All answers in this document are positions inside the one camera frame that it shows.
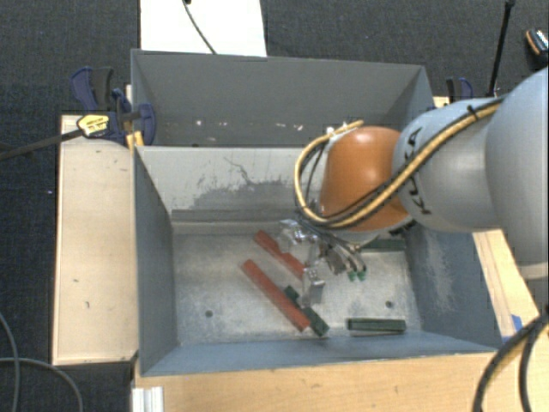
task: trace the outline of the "yellow cable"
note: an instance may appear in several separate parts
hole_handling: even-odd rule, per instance
[[[301,190],[301,179],[300,179],[300,175],[299,175],[299,169],[303,163],[303,160],[305,159],[305,157],[307,155],[309,155],[309,153],[315,148],[317,147],[318,145],[324,143],[324,142],[327,142],[332,136],[337,136],[337,135],[340,135],[341,133],[345,133],[347,131],[350,131],[350,130],[353,130],[355,128],[359,128],[362,124],[364,123],[363,120],[357,120],[355,122],[352,122],[351,124],[349,125],[343,125],[342,127],[338,128],[337,130],[334,130],[333,132],[331,133],[327,133],[325,134],[324,136],[320,136],[320,137],[317,137],[314,141],[312,141],[311,143],[309,143],[309,145],[307,145],[305,147],[305,149],[301,152],[301,154],[299,155],[296,163],[295,163],[295,167],[293,169],[293,187],[294,187],[294,190],[295,190],[295,195],[296,195],[296,198],[298,199],[298,203],[299,203],[299,206],[301,206],[301,208],[303,209],[303,211],[307,214],[307,216],[309,216],[309,218],[311,218],[312,220],[314,221],[320,221],[320,222],[325,222],[327,221],[325,218],[322,218],[321,216],[315,214],[308,206],[307,206],[307,202],[305,201],[305,197],[303,195],[303,191]]]
[[[349,216],[345,220],[341,220],[332,224],[327,224],[327,227],[329,228],[342,228],[347,225],[354,224],[355,222],[359,221],[360,219],[364,218],[366,215],[370,214],[374,209],[376,209],[378,206],[382,205],[385,200],[387,200],[390,196],[392,196],[403,184],[406,182],[416,171],[416,169],[425,161],[427,157],[429,157],[432,153],[434,153],[438,147],[440,147],[443,143],[445,143],[448,139],[450,139],[452,136],[456,135],[460,131],[467,128],[469,125],[477,122],[478,120],[485,118],[486,116],[490,116],[493,114],[499,107],[499,104],[495,104],[492,106],[488,106],[486,108],[480,109],[475,114],[470,114],[466,116],[463,120],[458,122],[457,124],[449,127],[447,130],[444,130],[441,132],[438,136],[433,138],[407,165],[407,167],[402,170],[401,173],[399,173],[395,179],[390,183],[389,186],[374,200],[372,200],[371,203],[369,203],[366,207],[358,211],[356,214]],[[324,218],[320,215],[315,214],[308,206],[307,203],[303,197],[303,192],[301,191],[301,185],[300,185],[300,178],[299,178],[299,167],[301,166],[301,163],[303,159],[320,143],[326,142],[330,138],[330,135],[325,135],[322,137],[318,137],[318,139],[315,139],[312,143],[310,143],[304,150],[304,152],[301,154],[301,156],[298,158],[298,161],[296,163],[296,167],[294,170],[294,186],[295,186],[295,192],[296,192],[296,198],[298,199],[299,206],[301,206],[301,209],[304,211],[304,213],[313,221],[319,222],[319,223],[329,223],[330,219]]]

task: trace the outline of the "red stick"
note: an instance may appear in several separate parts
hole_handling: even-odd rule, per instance
[[[294,255],[291,253],[283,253],[278,246],[278,243],[269,237],[263,230],[256,233],[254,240],[273,257],[278,259],[280,263],[284,264],[298,279],[301,279],[301,276],[303,276],[305,272],[305,265]]]
[[[311,324],[311,321],[276,287],[275,283],[251,259],[242,264],[242,270],[299,331],[303,331]]]

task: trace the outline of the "gray bin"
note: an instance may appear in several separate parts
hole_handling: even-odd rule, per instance
[[[468,234],[414,227],[404,251],[368,252],[365,282],[321,269],[330,325],[298,333],[239,266],[299,281],[253,242],[293,216],[293,163],[328,125],[401,130],[431,106],[420,66],[132,52],[133,101],[154,146],[135,157],[142,374],[297,367],[483,352],[501,345]],[[313,192],[318,184],[313,183]],[[306,251],[294,255],[305,259]],[[347,317],[404,318],[399,336],[350,336]]]

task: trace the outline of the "cable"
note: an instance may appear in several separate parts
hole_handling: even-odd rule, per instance
[[[11,363],[14,360],[15,359],[13,359],[12,357],[4,357],[4,358],[0,358],[0,363]],[[75,393],[76,399],[78,401],[79,412],[84,412],[84,402],[82,400],[82,394],[80,393],[78,386],[76,386],[75,381],[66,372],[62,371],[58,367],[55,367],[53,365],[50,365],[49,363],[45,363],[44,361],[40,361],[40,360],[27,359],[25,357],[20,357],[19,362],[25,363],[26,365],[30,365],[34,367],[41,367],[49,371],[52,371],[53,373],[58,375],[70,386],[70,389],[72,389],[72,391]]]
[[[20,357],[19,353],[17,352],[17,346],[15,344],[14,336],[11,332],[11,329],[9,328],[8,323],[6,322],[6,319],[3,317],[2,313],[0,313],[0,324],[2,324],[2,327],[6,332],[6,336],[8,336],[9,343],[11,344],[11,349],[13,353],[13,357],[0,358],[0,364],[13,363],[15,368],[15,388],[14,388],[14,401],[11,407],[12,412],[17,412],[17,406],[19,402],[19,392],[21,387],[21,363],[24,363],[30,366],[41,367],[41,368],[48,369],[49,371],[53,371],[56,375],[58,375],[70,386],[70,389],[72,389],[72,391],[75,393],[76,400],[78,401],[79,412],[84,412],[84,402],[82,400],[82,395],[75,381],[67,373],[65,373],[58,367],[50,365],[49,363],[45,363],[44,361],[40,361],[40,360],[27,359],[25,357]]]
[[[7,159],[12,159],[14,157],[17,157],[18,155],[26,155],[28,153],[32,153],[33,151],[36,151],[37,149],[42,149],[49,147],[50,145],[57,145],[61,142],[67,142],[71,139],[75,139],[77,137],[81,137],[82,132],[80,129],[69,131],[68,133],[60,134],[53,137],[48,137],[47,139],[43,139],[41,141],[30,143],[28,145],[25,145],[24,147],[19,148],[12,148],[8,151],[4,151],[3,153],[0,153],[0,161],[6,161]]]
[[[475,124],[482,118],[491,116],[503,102],[503,99],[503,97],[497,98],[473,112],[467,112],[461,115],[458,119],[448,124],[434,137],[429,139],[418,150],[416,155],[412,159],[409,159],[390,180],[380,185],[374,191],[361,197],[355,203],[347,206],[347,208],[339,211],[337,214],[328,217],[318,215],[309,208],[304,199],[300,184],[300,176],[305,168],[302,164],[305,162],[307,155],[318,145],[327,142],[331,138],[331,135],[318,137],[305,147],[296,161],[296,166],[294,168],[294,192],[299,212],[308,218],[314,225],[330,229],[344,229],[360,224],[363,220],[370,218],[373,214],[378,212],[392,196],[398,192],[405,182],[434,155],[438,148],[446,143],[451,137],[465,130],[470,125]],[[346,127],[342,127],[334,134],[340,134],[352,128],[357,128],[358,126],[359,125],[356,125],[356,123],[346,125]]]
[[[14,401],[11,406],[12,412],[17,412],[17,404],[19,402],[19,390],[21,388],[21,359],[19,358],[19,352],[17,351],[17,345],[15,344],[14,335],[6,322],[6,319],[0,313],[0,324],[2,324],[3,330],[6,331],[9,344],[11,345],[11,354],[13,355],[12,361],[14,362],[15,369],[15,385],[14,385]]]
[[[311,183],[312,178],[315,175],[315,171],[317,170],[318,162],[320,161],[321,157],[323,156],[324,149],[326,148],[326,144],[320,146],[320,150],[318,151],[317,158],[315,159],[315,163],[313,164],[311,168],[311,173],[309,174],[309,180],[307,181],[307,189],[305,190],[305,201],[309,201],[309,191],[311,190]]]
[[[486,367],[480,382],[477,386],[477,391],[474,395],[473,401],[473,412],[482,412],[482,401],[484,400],[484,395],[486,393],[486,388],[488,387],[490,381],[492,380],[494,374],[499,369],[499,367],[506,363],[505,359],[509,356],[511,351],[518,347],[525,339],[527,339],[533,331],[543,330],[547,325],[547,308],[546,312],[541,314],[539,317],[534,319],[528,325],[520,329],[511,339],[509,339],[503,347],[492,357],[490,363]]]
[[[209,44],[209,41],[206,39],[206,37],[204,36],[202,31],[200,30],[200,28],[196,24],[195,18],[192,16],[192,14],[190,12],[190,9],[189,9],[189,5],[187,4],[187,2],[185,2],[185,0],[181,0],[181,3],[183,4],[183,7],[185,8],[185,12],[187,13],[187,16],[189,17],[190,22],[192,23],[195,30],[198,32],[198,35],[200,35],[200,38],[202,39],[204,44],[208,47],[209,51],[212,52],[213,55],[217,55],[217,52],[215,51],[215,49],[212,47],[212,45]]]
[[[519,393],[521,395],[522,409],[524,409],[525,412],[532,412],[532,406],[530,405],[530,398],[528,396],[528,364],[530,362],[530,355],[532,354],[534,344],[540,336],[541,332],[547,326],[547,322],[549,320],[547,309],[544,315],[541,316],[541,318],[541,321],[537,325],[535,325],[535,327],[532,329],[526,339],[526,344],[524,345],[524,350],[522,351],[521,365],[519,366]]]

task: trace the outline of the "dark gray carpet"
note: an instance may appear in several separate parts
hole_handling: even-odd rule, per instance
[[[516,0],[498,86],[529,74],[523,32],[548,25],[547,0]],[[262,0],[268,54],[423,64],[435,94],[446,76],[488,86],[504,0]],[[139,45],[138,0],[0,0],[0,142],[30,143],[57,132],[76,109],[68,77],[110,65],[115,87],[130,80]],[[56,150],[0,162],[0,312],[26,357],[48,360],[55,255]],[[10,354],[0,332],[0,356]],[[128,408],[128,365],[70,368],[87,411]],[[0,410],[8,410],[12,368],[0,367]],[[25,369],[20,410],[75,410],[69,389]]]

